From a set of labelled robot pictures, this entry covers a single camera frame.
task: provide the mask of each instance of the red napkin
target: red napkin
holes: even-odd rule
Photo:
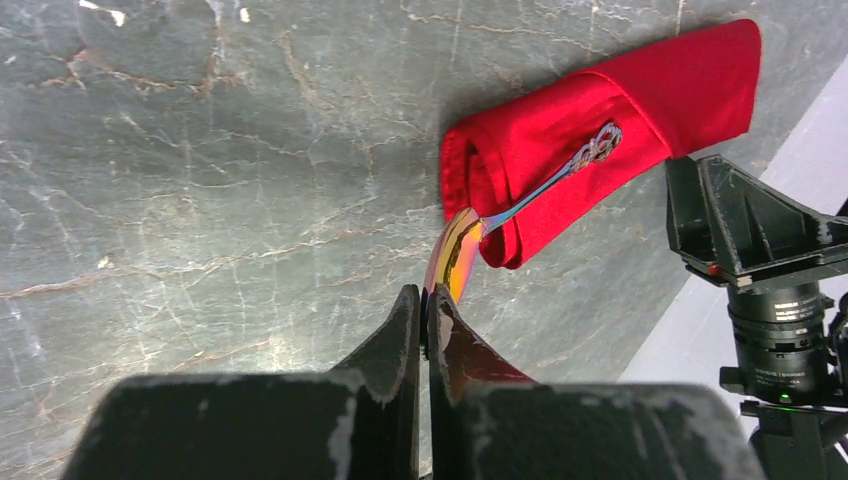
[[[664,40],[574,72],[462,120],[441,152],[445,217],[511,207],[607,122],[622,141],[602,163],[560,181],[489,234],[481,253],[515,269],[633,177],[748,131],[760,70],[757,25],[737,20]]]

